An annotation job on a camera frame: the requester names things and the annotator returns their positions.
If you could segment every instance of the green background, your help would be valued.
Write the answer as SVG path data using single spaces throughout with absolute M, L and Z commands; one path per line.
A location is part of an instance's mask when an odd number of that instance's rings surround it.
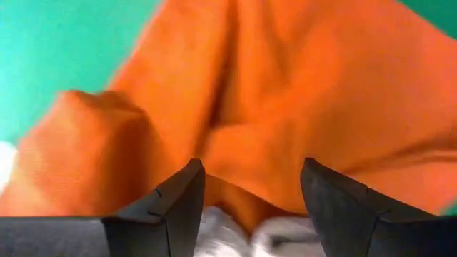
M 456 0 L 403 2 L 457 38 Z M 158 3 L 0 0 L 0 141 L 16 144 L 57 92 L 101 90 Z

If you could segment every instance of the orange fabric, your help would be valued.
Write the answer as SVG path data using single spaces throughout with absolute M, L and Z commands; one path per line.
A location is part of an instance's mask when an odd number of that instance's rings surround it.
M 456 67 L 457 42 L 392 0 L 168 0 L 108 92 L 64 94 L 21 142 L 0 211 L 107 213 L 195 156 L 206 203 L 251 230 L 306 214 L 312 156 L 437 213 L 457 195 Z

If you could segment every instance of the black object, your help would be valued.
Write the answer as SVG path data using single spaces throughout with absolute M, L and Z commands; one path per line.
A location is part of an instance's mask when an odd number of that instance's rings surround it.
M 327 257 L 457 256 L 457 216 L 426 213 L 312 158 L 301 189 Z
M 109 217 L 0 218 L 0 256 L 186 257 L 204 201 L 199 160 Z

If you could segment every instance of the orange hoodie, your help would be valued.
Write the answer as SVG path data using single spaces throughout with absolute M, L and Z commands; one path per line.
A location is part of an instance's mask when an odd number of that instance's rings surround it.
M 392 0 L 168 0 L 107 91 L 62 94 L 23 139 L 0 212 L 109 213 L 198 157 L 206 203 L 251 230 L 306 214 L 312 156 L 437 213 L 456 67 L 457 42 Z

